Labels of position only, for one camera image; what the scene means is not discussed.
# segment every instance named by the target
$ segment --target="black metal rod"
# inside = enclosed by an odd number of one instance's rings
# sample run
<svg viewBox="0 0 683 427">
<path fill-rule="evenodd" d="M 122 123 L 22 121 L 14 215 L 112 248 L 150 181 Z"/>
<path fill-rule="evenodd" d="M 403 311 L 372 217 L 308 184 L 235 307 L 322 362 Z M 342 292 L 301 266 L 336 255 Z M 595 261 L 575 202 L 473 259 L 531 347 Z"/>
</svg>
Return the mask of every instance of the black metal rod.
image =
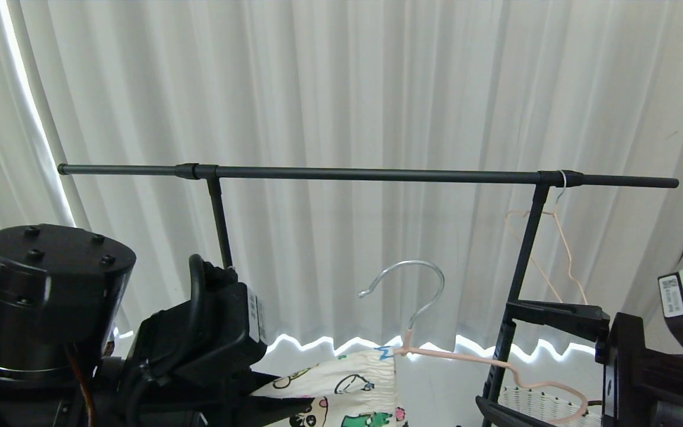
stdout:
<svg viewBox="0 0 683 427">
<path fill-rule="evenodd" d="M 247 178 L 247 179 L 325 179 L 340 181 L 418 181 L 418 182 L 474 182 L 485 184 L 548 184 L 562 187 L 559 171 L 496 172 L 461 170 L 376 170 L 376 168 L 289 168 L 289 167 L 221 167 L 186 163 L 173 167 L 145 165 L 67 165 L 57 166 L 62 175 L 154 175 L 180 176 L 188 179 Z M 678 186 L 678 179 L 646 176 L 585 175 L 566 171 L 567 185 L 575 186 Z"/>
<path fill-rule="evenodd" d="M 225 226 L 225 211 L 223 210 L 223 191 L 217 178 L 207 180 L 209 200 L 212 202 L 212 213 L 215 214 L 215 229 L 218 232 L 220 256 L 223 260 L 223 268 L 233 267 L 234 260 L 231 257 L 231 243 L 228 241 L 228 227 Z"/>
<path fill-rule="evenodd" d="M 510 283 L 510 292 L 508 294 L 508 301 L 516 301 L 521 294 L 521 286 L 523 286 L 526 269 L 531 258 L 531 249 L 534 246 L 534 239 L 537 237 L 537 229 L 539 229 L 539 221 L 542 218 L 542 210 L 544 204 L 547 202 L 547 195 L 550 192 L 550 186 L 540 184 L 534 189 L 534 199 L 531 203 L 531 210 L 529 211 L 528 221 L 526 222 L 526 231 L 524 231 L 524 238 L 521 241 L 521 249 L 518 252 L 518 261 L 515 263 L 515 273 L 513 273 L 513 281 Z M 510 347 L 513 344 L 515 337 L 515 322 L 509 316 L 507 308 L 505 314 L 502 316 L 502 325 L 499 328 L 497 335 L 497 343 L 494 348 L 494 359 L 508 361 L 510 357 Z M 491 402 L 496 402 L 499 398 L 499 390 L 502 387 L 502 379 L 505 376 L 504 368 L 491 367 L 489 376 L 484 383 L 483 397 L 489 399 Z M 489 427 L 491 422 L 484 419 L 482 427 Z"/>
</svg>

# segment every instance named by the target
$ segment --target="cartoon print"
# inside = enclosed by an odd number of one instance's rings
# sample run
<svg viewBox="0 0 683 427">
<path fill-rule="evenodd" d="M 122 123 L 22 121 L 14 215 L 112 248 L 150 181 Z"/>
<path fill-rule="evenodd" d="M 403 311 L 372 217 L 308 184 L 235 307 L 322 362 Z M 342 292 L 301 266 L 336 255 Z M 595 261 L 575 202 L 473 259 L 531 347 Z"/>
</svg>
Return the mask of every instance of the cartoon print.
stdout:
<svg viewBox="0 0 683 427">
<path fill-rule="evenodd" d="M 306 373 L 308 373 L 308 371 L 310 371 L 312 368 L 315 368 L 315 367 L 309 367 L 306 369 L 302 369 L 301 371 L 296 371 L 295 373 L 293 373 L 290 376 L 274 380 L 273 381 L 273 388 L 276 388 L 276 389 L 287 388 L 292 383 L 292 381 L 295 381 L 295 379 L 300 378 L 302 375 L 305 375 Z"/>
<path fill-rule="evenodd" d="M 363 413 L 358 416 L 344 416 L 341 427 L 383 427 L 388 424 L 390 413 Z"/>
<path fill-rule="evenodd" d="M 381 356 L 379 357 L 379 360 L 394 357 L 394 349 L 391 347 L 376 347 L 376 349 L 381 352 Z"/>
<path fill-rule="evenodd" d="M 291 427 L 323 427 L 328 413 L 328 400 L 320 397 L 312 401 L 309 408 L 289 418 Z"/>
<path fill-rule="evenodd" d="M 334 393 L 346 394 L 357 390 L 371 391 L 375 386 L 376 384 L 366 380 L 362 375 L 352 374 L 342 378 L 341 381 L 336 384 Z"/>
</svg>

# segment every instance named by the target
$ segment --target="clothes hanger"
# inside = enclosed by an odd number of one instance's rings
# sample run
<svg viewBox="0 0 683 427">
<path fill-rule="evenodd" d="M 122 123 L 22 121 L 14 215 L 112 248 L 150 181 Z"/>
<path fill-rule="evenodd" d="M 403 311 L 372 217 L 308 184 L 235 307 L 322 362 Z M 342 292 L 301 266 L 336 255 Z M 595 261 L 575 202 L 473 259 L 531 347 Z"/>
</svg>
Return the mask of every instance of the clothes hanger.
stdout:
<svg viewBox="0 0 683 427">
<path fill-rule="evenodd" d="M 513 381 L 515 384 L 517 384 L 518 387 L 522 388 L 528 388 L 528 389 L 535 389 L 535 388 L 540 388 L 540 387 L 555 387 L 564 391 L 567 391 L 571 393 L 572 395 L 575 395 L 581 400 L 581 405 L 579 406 L 578 410 L 571 416 L 566 416 L 564 418 L 560 419 L 553 419 L 553 420 L 548 420 L 547 422 L 550 424 L 564 424 L 566 422 L 571 422 L 575 419 L 578 419 L 579 417 L 583 416 L 583 414 L 586 413 L 586 408 L 588 407 L 588 400 L 586 399 L 586 396 L 581 394 L 577 389 L 574 389 L 573 387 L 566 386 L 565 384 L 561 384 L 555 381 L 542 381 L 534 384 L 524 384 L 521 381 L 521 376 L 518 374 L 518 370 L 513 367 L 512 364 L 508 362 L 502 362 L 502 360 L 495 360 L 495 359 L 486 359 L 484 357 L 477 357 L 477 356 L 470 356 L 467 354 L 457 354 L 455 352 L 447 352 L 447 351 L 438 351 L 438 350 L 429 350 L 429 349 L 420 349 L 417 347 L 412 347 L 410 346 L 410 339 L 412 338 L 413 335 L 413 327 L 415 325 L 415 321 L 418 319 L 418 317 L 425 313 L 426 310 L 431 308 L 434 304 L 436 304 L 436 301 L 439 299 L 439 297 L 442 296 L 442 291 L 444 290 L 445 286 L 445 277 L 444 277 L 444 272 L 442 271 L 439 266 L 433 264 L 432 262 L 428 262 L 427 260 L 402 260 L 402 262 L 398 262 L 395 265 L 392 265 L 391 267 L 383 270 L 379 275 L 377 276 L 374 281 L 372 281 L 371 285 L 368 287 L 368 289 L 364 289 L 360 292 L 358 292 L 358 297 L 363 298 L 366 297 L 366 295 L 371 294 L 371 292 L 376 289 L 376 286 L 378 286 L 379 283 L 381 283 L 382 279 L 384 276 L 387 276 L 387 274 L 391 273 L 391 271 L 397 270 L 398 268 L 404 267 L 406 265 L 423 265 L 425 267 L 430 268 L 433 270 L 438 276 L 439 276 L 439 289 L 436 291 L 436 294 L 434 295 L 431 300 L 426 303 L 423 307 L 421 307 L 418 311 L 415 311 L 415 313 L 410 317 L 410 324 L 407 327 L 407 331 L 404 333 L 404 339 L 402 340 L 402 347 L 399 347 L 398 349 L 394 349 L 393 353 L 396 355 L 400 356 L 405 356 L 408 353 L 412 354 L 420 354 L 423 356 L 431 356 L 431 357 L 440 357 L 442 359 L 453 359 L 453 360 L 464 360 L 466 362 L 478 362 L 478 363 L 485 363 L 486 365 L 495 365 L 496 367 L 501 367 L 504 369 L 507 369 L 513 373 Z"/>
<path fill-rule="evenodd" d="M 560 219 L 558 218 L 558 203 L 560 202 L 560 198 L 562 197 L 563 193 L 566 192 L 566 187 L 569 185 L 569 181 L 567 181 L 566 177 L 566 172 L 563 170 L 559 170 L 559 173 L 563 176 L 563 189 L 561 192 L 558 194 L 558 197 L 555 199 L 555 206 L 553 207 L 552 212 L 547 212 L 547 211 L 542 211 L 542 214 L 552 216 L 553 219 L 555 219 L 555 225 L 558 227 L 558 233 L 560 234 L 560 238 L 563 241 L 563 246 L 566 248 L 566 254 L 569 257 L 569 279 L 574 281 L 579 288 L 579 293 L 581 294 L 581 298 L 583 298 L 583 303 L 585 305 L 589 305 L 589 301 L 586 300 L 586 294 L 583 291 L 583 286 L 581 286 L 581 282 L 578 281 L 576 278 L 574 278 L 571 270 L 573 267 L 573 258 L 571 256 L 571 249 L 569 248 L 569 243 L 566 240 L 566 235 L 563 232 L 563 227 L 560 224 Z M 510 226 L 510 222 L 508 221 L 509 217 L 512 214 L 518 214 L 521 215 L 522 218 L 525 218 L 528 216 L 530 211 L 508 211 L 505 214 L 505 227 L 507 227 L 510 230 L 510 233 L 512 233 L 513 236 L 515 236 L 515 240 L 518 240 L 518 243 L 521 243 L 521 236 L 518 235 L 517 232 L 515 232 L 515 229 L 513 229 L 512 226 Z M 535 267 L 537 267 L 537 270 L 542 274 L 542 277 L 544 278 L 544 281 L 547 282 L 547 286 L 550 287 L 550 289 L 553 290 L 553 294 L 555 294 L 555 297 L 558 298 L 558 302 L 563 302 L 562 298 L 560 298 L 560 295 L 558 294 L 557 289 L 555 289 L 555 286 L 553 286 L 553 283 L 550 281 L 550 277 L 547 276 L 547 273 L 544 272 L 542 267 L 539 265 L 536 259 L 534 259 L 534 255 L 529 256 L 529 260 L 531 261 L 532 264 L 534 264 Z"/>
</svg>

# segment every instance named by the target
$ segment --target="white hanger hook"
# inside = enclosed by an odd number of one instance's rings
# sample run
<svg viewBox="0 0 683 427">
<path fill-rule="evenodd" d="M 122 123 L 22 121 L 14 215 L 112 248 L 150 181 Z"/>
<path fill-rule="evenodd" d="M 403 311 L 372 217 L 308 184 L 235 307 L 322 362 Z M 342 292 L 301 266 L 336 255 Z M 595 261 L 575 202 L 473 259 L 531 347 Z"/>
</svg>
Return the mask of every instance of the white hanger hook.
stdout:
<svg viewBox="0 0 683 427">
<path fill-rule="evenodd" d="M 563 176 L 563 189 L 560 191 L 560 194 L 558 194 L 558 198 L 555 199 L 555 205 L 558 205 L 560 198 L 563 196 L 563 193 L 566 192 L 566 188 L 569 186 L 569 179 L 566 177 L 566 171 L 559 170 L 558 172 Z"/>
<path fill-rule="evenodd" d="M 413 325 L 415 324 L 415 319 L 418 319 L 418 316 L 425 313 L 426 310 L 431 308 L 431 306 L 434 305 L 434 303 L 436 303 L 436 300 L 438 300 L 439 297 L 442 296 L 445 278 L 444 272 L 441 268 L 439 268 L 438 265 L 434 264 L 433 262 L 428 262 L 427 260 L 401 260 L 397 264 L 387 268 L 387 270 L 383 270 L 381 273 L 379 273 L 379 276 L 377 276 L 377 278 L 374 279 L 374 281 L 371 283 L 368 289 L 358 292 L 358 297 L 363 298 L 365 297 L 365 295 L 368 295 L 371 292 L 373 292 L 374 289 L 376 289 L 376 286 L 378 286 L 378 284 L 382 281 L 384 276 L 387 276 L 387 274 L 393 272 L 394 270 L 397 270 L 399 267 L 404 267 L 405 265 L 423 265 L 425 267 L 430 268 L 431 270 L 434 270 L 434 272 L 439 275 L 439 290 L 436 291 L 436 295 L 434 295 L 434 297 L 431 298 L 431 301 L 429 301 L 428 304 L 421 307 L 420 310 L 416 311 L 415 314 L 413 314 L 413 316 L 410 317 L 410 327 L 408 329 L 412 330 Z"/>
</svg>

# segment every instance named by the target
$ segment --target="white basket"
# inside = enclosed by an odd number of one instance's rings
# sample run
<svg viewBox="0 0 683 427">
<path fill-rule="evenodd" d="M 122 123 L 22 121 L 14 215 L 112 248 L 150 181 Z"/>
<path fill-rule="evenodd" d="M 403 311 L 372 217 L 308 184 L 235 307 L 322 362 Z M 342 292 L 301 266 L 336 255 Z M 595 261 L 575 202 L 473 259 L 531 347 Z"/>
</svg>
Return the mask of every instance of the white basket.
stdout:
<svg viewBox="0 0 683 427">
<path fill-rule="evenodd" d="M 551 396 L 543 391 L 518 387 L 502 387 L 499 403 L 502 406 L 524 415 L 541 419 L 542 421 L 571 416 L 578 409 L 578 403 L 558 399 L 558 397 Z M 588 413 L 574 421 L 559 425 L 566 427 L 600 427 L 600 418 L 599 413 L 588 411 Z"/>
</svg>

